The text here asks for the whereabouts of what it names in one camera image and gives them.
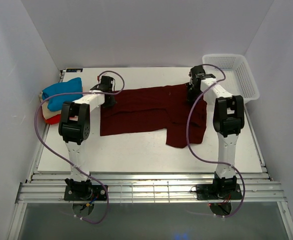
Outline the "dark red t shirt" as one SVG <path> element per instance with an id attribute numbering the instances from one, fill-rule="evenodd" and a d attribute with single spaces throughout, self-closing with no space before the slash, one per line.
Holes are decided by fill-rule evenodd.
<path id="1" fill-rule="evenodd" d="M 100 135 L 111 136 L 166 130 L 166 145 L 185 148 L 187 119 L 186 84 L 127 89 L 115 96 L 116 104 L 100 111 Z M 207 128 L 207 103 L 201 99 L 190 119 L 190 144 L 201 144 Z"/>

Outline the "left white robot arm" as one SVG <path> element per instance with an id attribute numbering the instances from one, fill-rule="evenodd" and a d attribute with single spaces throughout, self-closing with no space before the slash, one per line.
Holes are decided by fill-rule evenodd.
<path id="1" fill-rule="evenodd" d="M 115 90 L 115 79 L 103 75 L 97 85 L 77 100 L 62 104 L 58 133 L 62 136 L 68 150 L 70 177 L 65 180 L 69 187 L 76 187 L 75 194 L 82 200 L 92 196 L 93 188 L 89 167 L 83 154 L 86 140 L 91 133 L 91 112 L 99 107 L 112 107 L 116 104 L 112 95 Z"/>

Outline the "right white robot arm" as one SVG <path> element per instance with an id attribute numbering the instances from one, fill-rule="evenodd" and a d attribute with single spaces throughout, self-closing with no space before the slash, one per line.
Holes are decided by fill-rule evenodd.
<path id="1" fill-rule="evenodd" d="M 186 143 L 191 154 L 207 164 L 216 164 L 212 192 L 219 199 L 225 198 L 237 185 L 235 168 L 236 145 L 245 125 L 244 99 L 241 95 L 232 95 L 220 82 L 226 80 L 224 71 L 213 64 L 204 63 L 189 71 L 187 100 L 191 109 L 186 122 Z M 218 160 L 204 160 L 197 156 L 190 145 L 190 122 L 198 102 L 208 94 L 214 102 L 212 124 L 218 137 Z"/>

